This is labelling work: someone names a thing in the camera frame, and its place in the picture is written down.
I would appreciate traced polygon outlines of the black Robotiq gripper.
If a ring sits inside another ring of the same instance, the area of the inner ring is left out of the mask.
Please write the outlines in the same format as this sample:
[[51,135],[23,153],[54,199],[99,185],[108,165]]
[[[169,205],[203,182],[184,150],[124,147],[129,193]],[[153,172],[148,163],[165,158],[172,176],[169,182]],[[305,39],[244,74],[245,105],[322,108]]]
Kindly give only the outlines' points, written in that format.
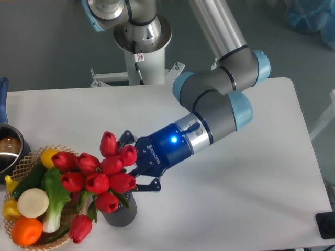
[[156,177],[149,184],[136,184],[133,192],[160,192],[160,177],[172,166],[189,158],[191,147],[180,128],[171,123],[159,131],[144,137],[136,137],[129,130],[123,132],[118,147],[135,144],[136,168],[130,172],[134,177],[141,175]]

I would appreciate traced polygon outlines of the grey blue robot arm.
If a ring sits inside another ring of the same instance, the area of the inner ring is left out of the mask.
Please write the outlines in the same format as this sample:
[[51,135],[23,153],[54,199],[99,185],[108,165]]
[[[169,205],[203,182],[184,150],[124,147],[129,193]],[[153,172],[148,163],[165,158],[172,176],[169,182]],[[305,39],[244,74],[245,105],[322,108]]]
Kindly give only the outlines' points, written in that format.
[[172,81],[176,100],[188,115],[163,129],[136,139],[124,132],[121,144],[134,144],[138,158],[131,175],[153,178],[139,191],[158,192],[160,178],[172,166],[240,130],[253,117],[252,106],[243,94],[270,74],[268,57],[251,51],[225,1],[190,1],[216,61],[204,74],[164,66],[165,47],[172,31],[157,13],[155,1],[82,1],[94,29],[112,29],[123,50],[129,85],[158,85]]

